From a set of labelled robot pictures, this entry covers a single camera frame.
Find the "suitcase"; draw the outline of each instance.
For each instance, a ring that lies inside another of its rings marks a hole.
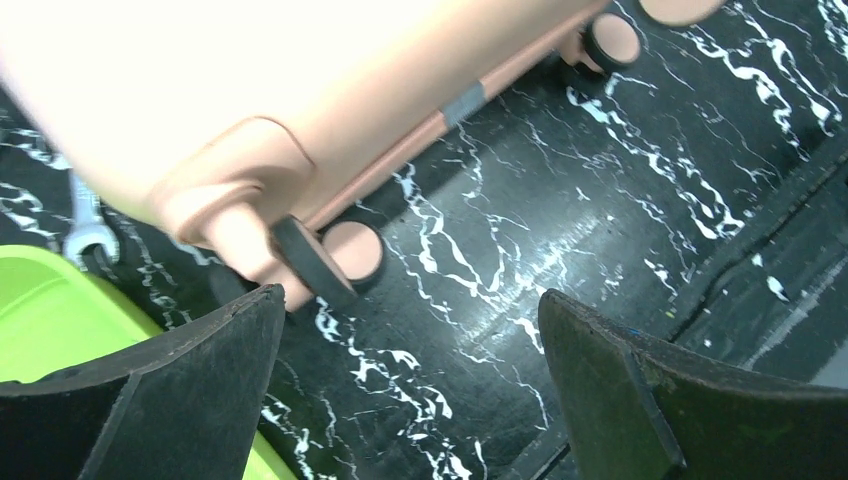
[[[110,206],[294,311],[382,260],[364,225],[315,232],[608,3],[0,0],[0,81]]]

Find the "floor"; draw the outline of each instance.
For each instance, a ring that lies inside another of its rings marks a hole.
[[[668,335],[698,262],[848,108],[841,0],[730,2],[679,31],[630,0],[611,10],[644,51],[604,95],[565,88],[549,59],[345,214],[380,228],[385,276],[345,311],[319,301],[290,316],[262,412],[304,478],[508,472],[561,421],[541,292]],[[4,109],[0,242],[58,251],[68,164]],[[128,252],[112,280],[154,319],[173,328],[215,308],[214,255],[108,216]]]

